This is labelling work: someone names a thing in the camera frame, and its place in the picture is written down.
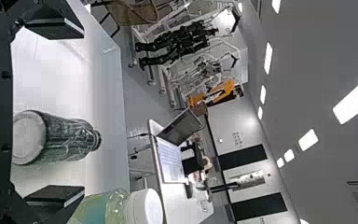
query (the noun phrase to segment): clear container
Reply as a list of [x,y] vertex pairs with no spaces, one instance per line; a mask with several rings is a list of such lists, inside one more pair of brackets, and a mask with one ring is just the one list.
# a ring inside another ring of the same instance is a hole
[[87,196],[68,224],[162,224],[161,200],[153,189],[124,189]]

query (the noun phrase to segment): orange machine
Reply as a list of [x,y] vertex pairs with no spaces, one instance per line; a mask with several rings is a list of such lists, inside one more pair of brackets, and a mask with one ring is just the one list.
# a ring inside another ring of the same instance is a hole
[[226,96],[230,95],[233,90],[234,81],[232,79],[226,80],[210,89],[206,94],[200,93],[198,95],[188,96],[188,106],[196,106],[201,101],[205,104],[208,104],[209,102],[216,104],[217,102],[223,100]]

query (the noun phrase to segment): desk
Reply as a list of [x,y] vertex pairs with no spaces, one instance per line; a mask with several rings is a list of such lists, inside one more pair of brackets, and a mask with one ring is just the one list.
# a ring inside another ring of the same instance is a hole
[[[150,119],[147,122],[148,131],[157,135],[163,127]],[[153,136],[150,137],[153,162],[156,169],[159,196],[162,200],[166,224],[199,224],[213,214],[212,203],[207,203],[207,212],[203,212],[196,198],[188,199],[184,184],[167,184],[163,182],[159,166],[158,149]]]
[[36,109],[85,119],[101,132],[100,148],[84,160],[12,166],[24,196],[46,185],[80,185],[86,194],[130,189],[120,48],[79,0],[68,0],[84,39],[47,40],[22,28],[13,41],[14,111]]

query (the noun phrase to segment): laptop screen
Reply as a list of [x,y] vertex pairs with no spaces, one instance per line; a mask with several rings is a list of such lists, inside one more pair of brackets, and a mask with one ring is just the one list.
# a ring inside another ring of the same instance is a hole
[[187,109],[183,111],[176,119],[165,127],[157,137],[164,139],[176,146],[180,146],[193,133],[202,127],[201,122],[194,113]]

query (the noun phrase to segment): black rectangle on floor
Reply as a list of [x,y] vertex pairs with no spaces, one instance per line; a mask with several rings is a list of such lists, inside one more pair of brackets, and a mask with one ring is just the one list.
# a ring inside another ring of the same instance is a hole
[[228,170],[266,159],[266,150],[262,144],[219,156],[220,168],[222,170]]
[[236,221],[287,211],[280,193],[234,203],[231,206]]

